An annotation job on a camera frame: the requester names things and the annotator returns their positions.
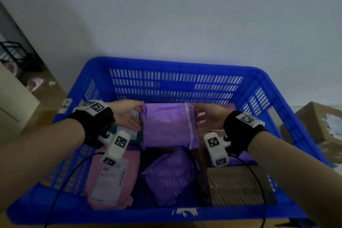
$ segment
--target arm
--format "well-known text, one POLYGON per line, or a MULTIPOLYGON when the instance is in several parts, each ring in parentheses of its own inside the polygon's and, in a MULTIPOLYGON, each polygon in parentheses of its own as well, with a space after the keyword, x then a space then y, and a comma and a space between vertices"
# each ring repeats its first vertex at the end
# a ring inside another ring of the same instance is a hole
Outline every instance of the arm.
MULTIPOLYGON (((195 104, 197 131, 222 129, 231 111, 214 104, 195 104)), ((342 224, 342 176, 300 149, 266 131, 259 132, 248 152, 289 197, 320 227, 342 224)))
MULTIPOLYGON (((134 131, 142 129, 131 110, 142 112, 143 102, 120 100, 109 103, 115 124, 134 131)), ((0 212, 41 181, 84 141, 83 126, 65 119, 32 133, 16 137, 0 148, 0 212)))

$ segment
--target wrist strap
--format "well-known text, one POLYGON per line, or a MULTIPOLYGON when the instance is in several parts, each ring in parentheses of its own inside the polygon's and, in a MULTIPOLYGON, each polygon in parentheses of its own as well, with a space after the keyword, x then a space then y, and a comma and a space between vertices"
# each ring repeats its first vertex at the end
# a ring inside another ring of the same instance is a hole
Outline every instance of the wrist strap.
POLYGON ((95 115, 91 115, 84 110, 75 110, 67 118, 72 118, 81 123, 85 132, 85 139, 83 144, 95 147, 97 149, 103 146, 97 137, 104 135, 111 125, 115 122, 113 111, 110 107, 102 109, 95 115))
POLYGON ((261 131, 267 131, 262 121, 240 110, 235 110, 228 115, 223 128, 232 142, 231 146, 226 148, 226 152, 236 156, 247 151, 255 135, 261 131))

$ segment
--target blue plastic basket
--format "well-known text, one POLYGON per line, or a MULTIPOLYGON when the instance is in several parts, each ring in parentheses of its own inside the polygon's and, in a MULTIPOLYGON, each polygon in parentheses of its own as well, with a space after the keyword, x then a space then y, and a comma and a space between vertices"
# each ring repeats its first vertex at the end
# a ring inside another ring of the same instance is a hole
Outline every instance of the blue plastic basket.
MULTIPOLYGON (((257 68, 97 57, 84 66, 68 98, 72 98, 70 108, 65 114, 58 114, 54 122, 64 119, 74 107, 90 99, 108 102, 130 98, 147 103, 233 102, 237 109, 251 112, 266 123, 270 133, 281 137, 268 113, 268 109, 273 106, 291 134, 293 145, 329 165, 271 79, 257 68)), ((16 224, 43 224, 64 178, 93 151, 88 146, 81 146, 72 157, 7 210, 10 220, 16 224)), ((143 209, 141 205, 135 209, 94 211, 87 205, 84 196, 90 163, 85 163, 72 176, 57 201, 51 223, 183 222, 254 219, 263 216, 263 205, 199 207, 197 216, 188 213, 186 217, 176 214, 177 208, 143 209)), ((274 188, 278 204, 268 206, 268 218, 306 217, 280 188, 276 185, 274 188)), ((179 207, 196 207, 196 197, 191 191, 185 191, 179 207)), ((151 193, 137 194, 152 197, 151 193)), ((153 201, 151 198, 136 200, 153 201)))

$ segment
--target wire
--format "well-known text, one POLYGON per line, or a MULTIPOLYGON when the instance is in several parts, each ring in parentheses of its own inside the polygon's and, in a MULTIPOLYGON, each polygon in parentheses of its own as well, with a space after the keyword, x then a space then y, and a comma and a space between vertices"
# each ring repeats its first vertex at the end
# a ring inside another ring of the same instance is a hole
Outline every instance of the wire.
POLYGON ((263 228, 264 225, 265 225, 265 222, 266 222, 267 204, 266 204, 265 192, 264 192, 264 189, 262 188, 262 185, 261 185, 261 183, 260 183, 260 181, 259 181, 259 178, 256 176, 256 174, 254 173, 254 171, 246 164, 246 162, 244 162, 242 159, 239 159, 237 156, 235 156, 235 155, 233 155, 233 154, 229 154, 229 153, 228 153, 228 156, 234 157, 234 158, 238 159, 239 161, 241 161, 242 164, 243 164, 244 166, 246 166, 246 167, 250 170, 250 172, 251 172, 251 173, 253 174, 253 176, 255 177, 257 183, 259 184, 259 187, 260 187, 261 193, 262 193, 262 198, 263 198, 263 200, 264 200, 264 207, 265 207, 264 216, 263 216, 263 218, 262 218, 262 223, 261 223, 261 226, 260 226, 260 228, 263 228))
POLYGON ((81 166, 84 162, 86 162, 88 159, 90 159, 92 156, 95 156, 95 155, 99 155, 99 154, 105 154, 104 152, 97 152, 97 153, 93 153, 91 155, 89 155, 88 157, 86 157, 83 161, 81 161, 72 171, 71 173, 68 175, 68 177, 66 178, 66 180, 64 180, 61 188, 58 190, 58 193, 55 197, 55 200, 53 201, 51 207, 50 207, 50 210, 48 212, 48 216, 46 218, 46 221, 45 221, 45 225, 44 225, 44 228, 46 228, 49 224, 49 221, 50 221, 50 218, 51 218, 51 215, 52 215, 52 211, 53 211, 53 208, 57 202, 57 199, 59 197, 59 195, 62 193, 63 189, 65 188, 66 184, 68 183, 69 179, 71 178, 71 176, 74 174, 74 172, 78 169, 79 166, 81 166))

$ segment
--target wooden floor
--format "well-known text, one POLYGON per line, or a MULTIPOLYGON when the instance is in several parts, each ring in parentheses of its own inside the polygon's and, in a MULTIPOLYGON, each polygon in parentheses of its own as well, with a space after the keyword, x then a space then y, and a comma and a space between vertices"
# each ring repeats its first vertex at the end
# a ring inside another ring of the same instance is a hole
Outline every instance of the wooden floor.
MULTIPOLYGON (((23 77, 22 81, 25 82, 26 79, 30 77, 40 76, 46 81, 54 80, 53 76, 49 71, 44 71, 41 73, 30 73, 23 77)), ((62 88, 58 85, 58 83, 54 86, 48 86, 46 84, 42 85, 39 89, 37 89, 33 93, 36 98, 41 102, 38 106, 36 112, 31 117, 27 126, 25 127, 23 132, 29 132, 31 130, 35 130, 41 128, 42 126, 49 125, 57 110, 61 106, 64 98, 66 97, 66 93, 63 92, 62 88)), ((171 228, 171 227, 180 227, 180 228, 259 228, 262 220, 246 220, 246 221, 216 221, 216 222, 183 222, 183 223, 145 223, 145 224, 134 224, 134 225, 118 225, 118 224, 106 224, 106 225, 49 225, 51 228, 107 228, 107 227, 121 227, 121 228, 171 228)), ((265 227, 274 228, 275 224, 283 224, 288 222, 288 219, 268 219, 266 221, 265 227)), ((0 227, 1 228, 13 228, 15 225, 11 224, 7 219, 5 213, 0 214, 0 227)), ((39 227, 42 226, 21 226, 21 227, 39 227)))

